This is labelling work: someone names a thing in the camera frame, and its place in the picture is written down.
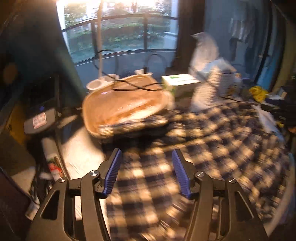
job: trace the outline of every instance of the tissue box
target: tissue box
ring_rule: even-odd
[[[163,76],[162,81],[164,88],[173,95],[178,110],[189,109],[194,90],[201,83],[190,74]]]

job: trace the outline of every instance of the checkered cloth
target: checkered cloth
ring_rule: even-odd
[[[263,131],[246,103],[227,103],[199,113],[170,111],[99,128],[109,158],[123,153],[114,189],[106,199],[112,240],[182,240],[192,202],[180,195],[171,162],[185,159],[212,178],[236,178],[261,220],[273,217],[285,190],[289,158],[284,145]],[[213,207],[213,218],[217,206]]]

